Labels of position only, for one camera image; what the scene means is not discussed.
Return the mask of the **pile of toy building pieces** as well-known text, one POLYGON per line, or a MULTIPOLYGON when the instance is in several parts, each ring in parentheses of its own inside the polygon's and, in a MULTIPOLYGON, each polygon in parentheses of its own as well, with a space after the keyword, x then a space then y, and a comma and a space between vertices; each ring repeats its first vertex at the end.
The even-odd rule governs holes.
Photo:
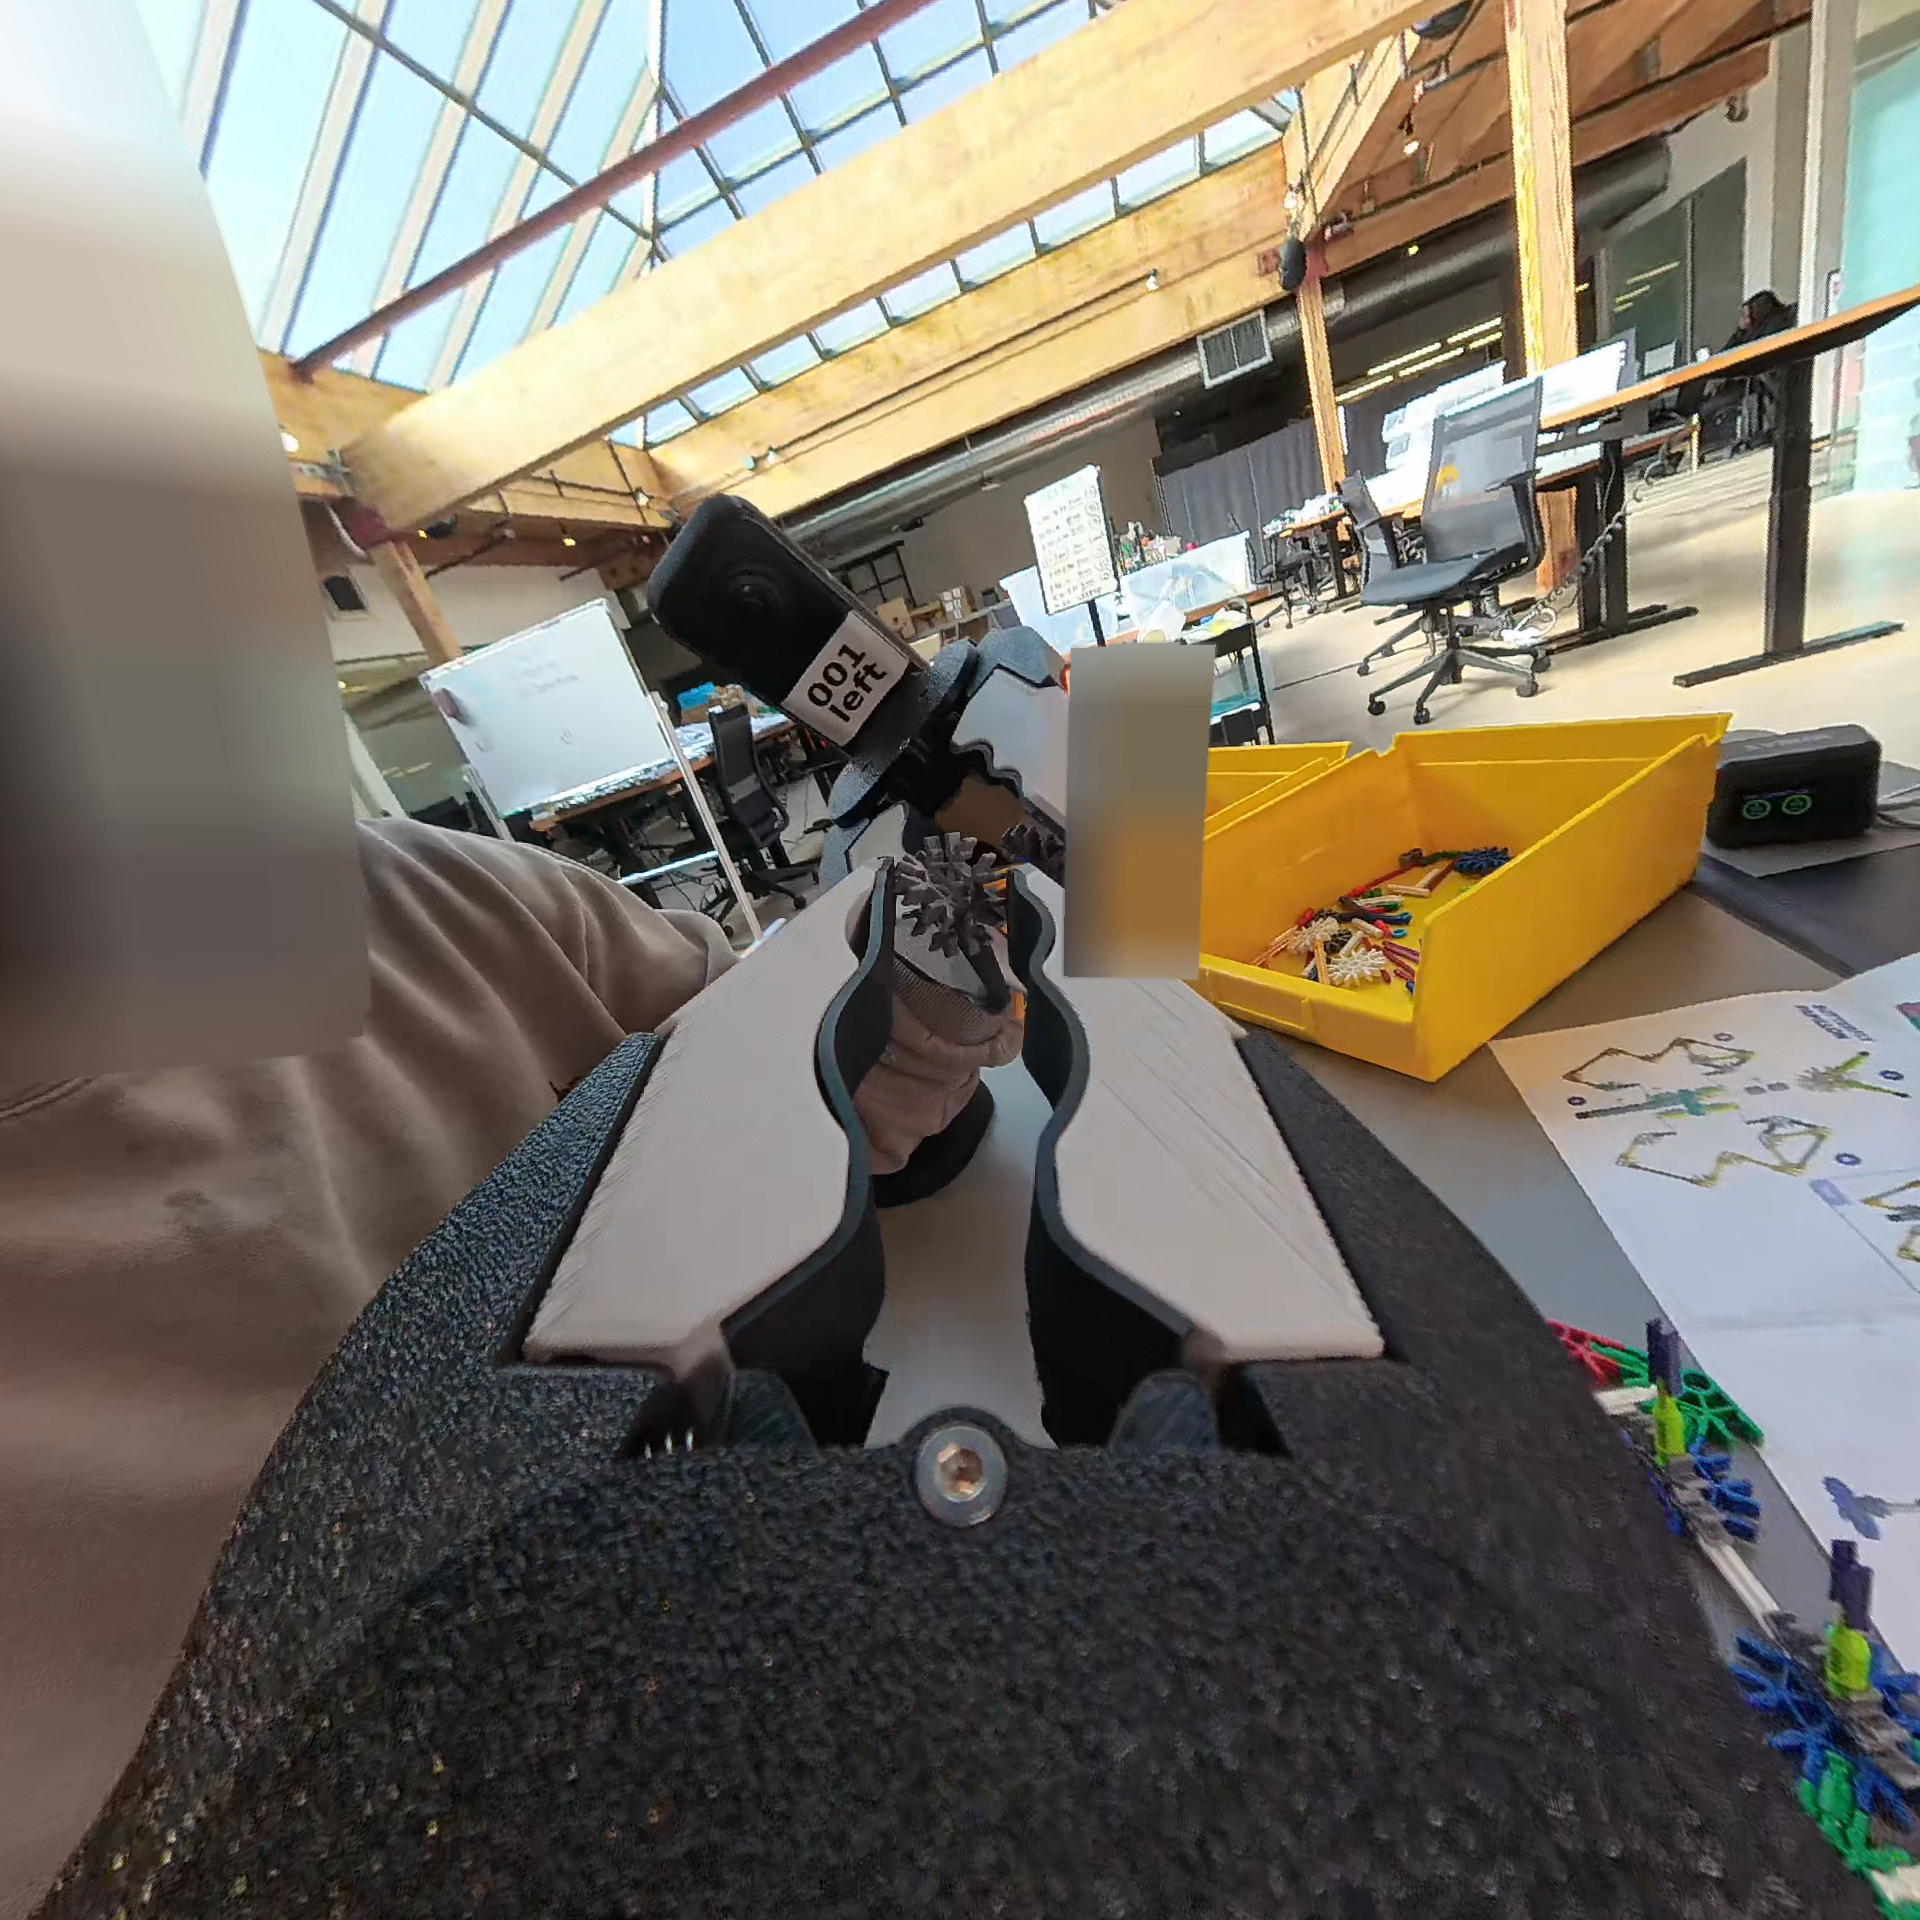
POLYGON ((1513 862, 1508 847, 1410 848, 1398 864, 1328 903, 1300 912, 1249 966, 1357 995, 1417 995, 1434 912, 1513 862))

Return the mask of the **white folded instruction booklet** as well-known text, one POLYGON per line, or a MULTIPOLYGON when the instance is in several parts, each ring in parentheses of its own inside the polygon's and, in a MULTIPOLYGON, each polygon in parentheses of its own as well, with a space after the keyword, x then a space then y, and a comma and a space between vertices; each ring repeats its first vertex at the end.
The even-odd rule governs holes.
POLYGON ((1495 1054, 1915 1667, 1917 957, 1495 1054))

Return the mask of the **wooden table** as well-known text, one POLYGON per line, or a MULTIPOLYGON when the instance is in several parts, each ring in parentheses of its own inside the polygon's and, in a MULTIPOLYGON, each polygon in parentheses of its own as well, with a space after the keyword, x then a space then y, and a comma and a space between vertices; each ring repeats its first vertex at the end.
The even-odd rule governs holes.
POLYGON ((1626 512, 1623 448, 1645 434, 1655 401, 1676 394, 1691 380, 1732 379, 1740 374, 1780 379, 1771 473, 1764 528, 1763 644, 1758 654, 1681 673, 1676 687, 1691 689, 1724 682, 1742 673, 1783 666, 1834 654, 1850 644, 1879 641, 1900 632, 1900 623, 1883 620, 1830 637, 1806 636, 1806 587, 1811 543, 1811 386, 1816 360, 1875 335, 1917 305, 1917 289, 1850 308, 1830 320, 1800 323, 1749 342, 1735 349, 1712 355, 1691 369, 1650 376, 1619 393, 1578 401, 1557 413, 1543 413, 1538 436, 1568 436, 1595 427, 1597 466, 1597 551, 1606 551, 1610 530, 1626 512))

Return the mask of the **grey office chair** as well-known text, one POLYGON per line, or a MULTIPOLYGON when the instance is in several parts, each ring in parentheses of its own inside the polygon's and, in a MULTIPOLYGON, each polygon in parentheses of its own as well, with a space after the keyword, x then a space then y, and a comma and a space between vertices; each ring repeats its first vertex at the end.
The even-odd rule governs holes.
POLYGON ((1535 573, 1543 560, 1541 386, 1541 376, 1513 380, 1434 419, 1417 560, 1398 556, 1382 516, 1363 523, 1351 509, 1362 543, 1360 603, 1410 613, 1412 628, 1431 643, 1425 682, 1410 711, 1414 726, 1431 721, 1433 694, 1459 685, 1468 668, 1513 680, 1523 699, 1538 692, 1547 633, 1513 623, 1499 589, 1535 573))

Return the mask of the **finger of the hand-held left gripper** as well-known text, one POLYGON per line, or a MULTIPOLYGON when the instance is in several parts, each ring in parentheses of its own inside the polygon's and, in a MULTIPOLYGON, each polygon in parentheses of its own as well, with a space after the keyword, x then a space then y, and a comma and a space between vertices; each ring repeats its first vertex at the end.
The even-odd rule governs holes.
POLYGON ((998 828, 998 847, 1045 876, 1064 876, 1068 694, 1012 666, 987 668, 959 709, 955 750, 971 776, 1009 792, 1018 823, 998 828))

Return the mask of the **white sign on stand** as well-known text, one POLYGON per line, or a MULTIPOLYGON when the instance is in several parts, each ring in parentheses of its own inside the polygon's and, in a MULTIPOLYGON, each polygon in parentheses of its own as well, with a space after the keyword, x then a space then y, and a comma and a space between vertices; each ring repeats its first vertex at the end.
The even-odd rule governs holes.
POLYGON ((1048 615, 1115 599, 1115 539, 1099 466, 1074 467, 1024 493, 1021 508, 1048 615))

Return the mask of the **yellow plastic bin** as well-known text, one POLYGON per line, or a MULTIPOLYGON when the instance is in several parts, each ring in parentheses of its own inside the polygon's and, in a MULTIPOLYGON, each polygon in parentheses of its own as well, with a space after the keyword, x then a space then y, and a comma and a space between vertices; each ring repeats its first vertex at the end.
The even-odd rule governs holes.
POLYGON ((1207 754, 1207 833, 1339 767, 1349 743, 1239 744, 1207 754))
POLYGON ((1196 988, 1222 1014, 1440 1080, 1691 879, 1728 714, 1402 734, 1204 840, 1196 988), (1410 848, 1514 858, 1424 940, 1414 999, 1249 961, 1410 848))

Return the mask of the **person's beige clothing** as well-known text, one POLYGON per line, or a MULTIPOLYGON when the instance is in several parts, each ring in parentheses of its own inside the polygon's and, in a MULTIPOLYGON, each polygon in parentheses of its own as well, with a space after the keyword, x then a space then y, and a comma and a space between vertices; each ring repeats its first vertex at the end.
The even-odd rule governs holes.
POLYGON ((138 1747, 346 1328, 626 1035, 5 1090, 5 1915, 138 1747))

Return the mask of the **person's left forearm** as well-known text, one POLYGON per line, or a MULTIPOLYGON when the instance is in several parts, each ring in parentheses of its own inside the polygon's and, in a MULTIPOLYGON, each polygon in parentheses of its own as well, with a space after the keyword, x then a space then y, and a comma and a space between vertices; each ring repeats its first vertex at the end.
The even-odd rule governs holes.
POLYGON ((594 869, 413 820, 360 823, 372 909, 420 933, 520 1025, 594 1010, 620 1036, 667 1033, 736 966, 711 920, 639 900, 594 869))

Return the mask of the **colourful toy rod model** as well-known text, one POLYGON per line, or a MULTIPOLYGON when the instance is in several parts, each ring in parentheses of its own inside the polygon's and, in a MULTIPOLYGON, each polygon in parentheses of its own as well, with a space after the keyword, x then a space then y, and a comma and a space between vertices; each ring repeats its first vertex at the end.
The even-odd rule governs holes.
POLYGON ((1917 1680, 1879 1632, 1862 1547, 1879 1522, 1912 1518, 1915 1503, 1856 1498, 1831 1478, 1843 1533, 1825 1550, 1827 1611, 1800 1618, 1754 1571, 1764 1515, 1739 1456, 1761 1446, 1761 1427, 1688 1365, 1660 1317, 1647 1320, 1638 1349, 1559 1320, 1547 1332, 1638 1461, 1667 1533, 1703 1557, 1745 1615, 1729 1674, 1764 1720, 1768 1747, 1791 1763, 1797 1810, 1879 1915, 1913 1918, 1917 1680))

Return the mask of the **whiteboard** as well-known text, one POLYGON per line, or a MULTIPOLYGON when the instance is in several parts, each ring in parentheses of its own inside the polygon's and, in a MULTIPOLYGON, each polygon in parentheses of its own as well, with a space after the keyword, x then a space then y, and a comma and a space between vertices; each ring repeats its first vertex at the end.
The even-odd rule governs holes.
POLYGON ((605 599, 429 666, 418 685, 501 818, 680 767, 605 599))

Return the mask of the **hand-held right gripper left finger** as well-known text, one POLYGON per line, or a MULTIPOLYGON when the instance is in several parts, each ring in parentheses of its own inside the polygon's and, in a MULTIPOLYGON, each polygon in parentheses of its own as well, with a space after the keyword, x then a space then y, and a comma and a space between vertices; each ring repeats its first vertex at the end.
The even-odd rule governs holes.
POLYGON ((545 1285, 529 1363, 620 1363, 708 1412, 778 1376, 863 1442, 885 1373, 872 1149, 855 1094, 892 1027, 890 873, 853 873, 707 988, 648 1066, 545 1285))

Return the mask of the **black device with green display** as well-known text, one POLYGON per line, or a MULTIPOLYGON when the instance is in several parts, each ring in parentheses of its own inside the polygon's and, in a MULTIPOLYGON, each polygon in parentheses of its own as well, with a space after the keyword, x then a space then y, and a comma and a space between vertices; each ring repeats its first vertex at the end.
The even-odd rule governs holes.
POLYGON ((1883 747, 1856 724, 1729 735, 1704 842, 1749 850, 1857 840, 1879 812, 1879 780, 1883 747))

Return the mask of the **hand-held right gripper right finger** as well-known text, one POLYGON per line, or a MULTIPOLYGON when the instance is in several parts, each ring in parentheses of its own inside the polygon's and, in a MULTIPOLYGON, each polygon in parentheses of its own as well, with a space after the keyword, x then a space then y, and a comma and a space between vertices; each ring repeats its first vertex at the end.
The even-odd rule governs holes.
POLYGON ((1048 1436, 1111 1436, 1136 1386, 1387 1344, 1243 1054, 1169 979, 1069 977, 1064 898, 1016 873, 1006 957, 1048 1105, 1026 1297, 1048 1436))

